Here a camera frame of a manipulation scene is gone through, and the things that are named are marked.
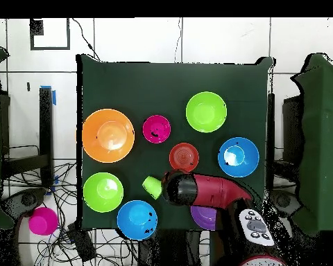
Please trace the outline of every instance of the green cup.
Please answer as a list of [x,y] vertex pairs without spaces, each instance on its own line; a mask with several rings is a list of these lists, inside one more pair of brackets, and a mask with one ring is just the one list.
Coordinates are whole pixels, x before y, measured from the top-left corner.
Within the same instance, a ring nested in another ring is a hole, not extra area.
[[147,177],[142,186],[155,200],[162,194],[162,182],[159,179]]
[[110,212],[122,202],[123,186],[111,173],[98,172],[85,182],[83,196],[92,210],[100,213]]
[[227,107],[223,99],[204,91],[193,96],[186,106],[187,122],[199,132],[213,132],[225,122]]

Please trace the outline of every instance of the orange bowl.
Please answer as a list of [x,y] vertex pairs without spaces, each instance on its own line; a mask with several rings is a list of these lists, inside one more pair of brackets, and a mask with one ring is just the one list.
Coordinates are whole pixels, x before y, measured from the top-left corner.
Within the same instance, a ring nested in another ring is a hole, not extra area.
[[83,123],[83,147],[93,159],[112,163],[123,159],[135,142],[133,125],[114,109],[101,109]]

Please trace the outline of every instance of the bowl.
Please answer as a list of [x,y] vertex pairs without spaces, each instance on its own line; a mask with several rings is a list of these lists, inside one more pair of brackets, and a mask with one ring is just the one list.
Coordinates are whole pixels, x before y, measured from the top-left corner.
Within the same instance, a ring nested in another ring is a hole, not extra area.
[[212,207],[191,206],[191,216],[195,223],[208,231],[216,229],[217,210]]
[[204,91],[191,97],[186,106],[186,119],[198,132],[214,132],[227,117],[223,99],[212,92]]
[[123,186],[111,173],[98,172],[85,182],[83,196],[92,210],[100,213],[110,212],[122,202]]
[[198,163],[197,149],[189,143],[179,143],[171,149],[169,162],[174,169],[192,171]]
[[117,226],[127,238],[138,241],[145,240],[157,228],[157,213],[145,201],[129,201],[119,209]]
[[171,126],[165,117],[152,115],[144,121],[142,132],[147,141],[158,144],[164,142],[169,137]]
[[47,207],[35,209],[28,219],[28,228],[36,235],[49,236],[54,233],[57,227],[57,213]]
[[219,150],[219,165],[231,177],[247,177],[258,166],[259,151],[250,140],[231,138]]
[[123,113],[101,109],[83,123],[83,147],[94,160],[112,163],[123,159],[132,149],[135,131]]

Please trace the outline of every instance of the black stand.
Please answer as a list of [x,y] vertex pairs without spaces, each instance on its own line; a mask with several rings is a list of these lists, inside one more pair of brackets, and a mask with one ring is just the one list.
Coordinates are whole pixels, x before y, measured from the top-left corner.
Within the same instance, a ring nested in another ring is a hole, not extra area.
[[[7,92],[1,95],[1,126],[3,134],[3,154],[8,154],[8,106]],[[40,154],[18,159],[6,159],[2,163],[1,178],[29,170],[41,169],[42,186],[50,188],[53,184],[53,130],[52,95],[50,89],[40,89]]]

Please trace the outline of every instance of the purple bowl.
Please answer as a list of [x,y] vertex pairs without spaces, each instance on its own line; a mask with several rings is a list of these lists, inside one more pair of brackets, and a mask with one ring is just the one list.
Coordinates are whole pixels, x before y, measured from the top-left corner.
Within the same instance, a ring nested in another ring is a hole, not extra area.
[[191,206],[191,215],[198,226],[208,231],[216,229],[216,212],[212,207]]

